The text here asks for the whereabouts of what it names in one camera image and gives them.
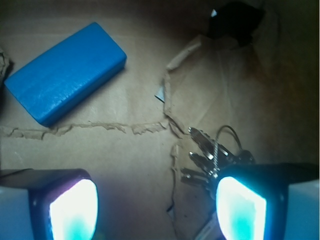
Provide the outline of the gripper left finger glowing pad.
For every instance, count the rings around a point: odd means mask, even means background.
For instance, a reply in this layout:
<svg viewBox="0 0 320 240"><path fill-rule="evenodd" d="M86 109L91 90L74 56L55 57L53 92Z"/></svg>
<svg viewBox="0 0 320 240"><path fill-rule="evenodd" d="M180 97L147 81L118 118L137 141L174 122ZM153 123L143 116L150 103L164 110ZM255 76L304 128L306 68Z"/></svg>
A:
<svg viewBox="0 0 320 240"><path fill-rule="evenodd" d="M0 172L2 240L90 240L97 218L97 186L84 169Z"/></svg>

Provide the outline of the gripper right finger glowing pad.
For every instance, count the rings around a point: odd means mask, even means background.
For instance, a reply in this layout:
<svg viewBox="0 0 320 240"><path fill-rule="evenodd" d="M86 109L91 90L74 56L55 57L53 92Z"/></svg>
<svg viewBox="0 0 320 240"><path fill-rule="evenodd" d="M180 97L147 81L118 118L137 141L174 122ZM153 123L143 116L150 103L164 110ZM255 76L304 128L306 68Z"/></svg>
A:
<svg viewBox="0 0 320 240"><path fill-rule="evenodd" d="M227 240L318 240L320 167L239 164L221 171L216 214Z"/></svg>

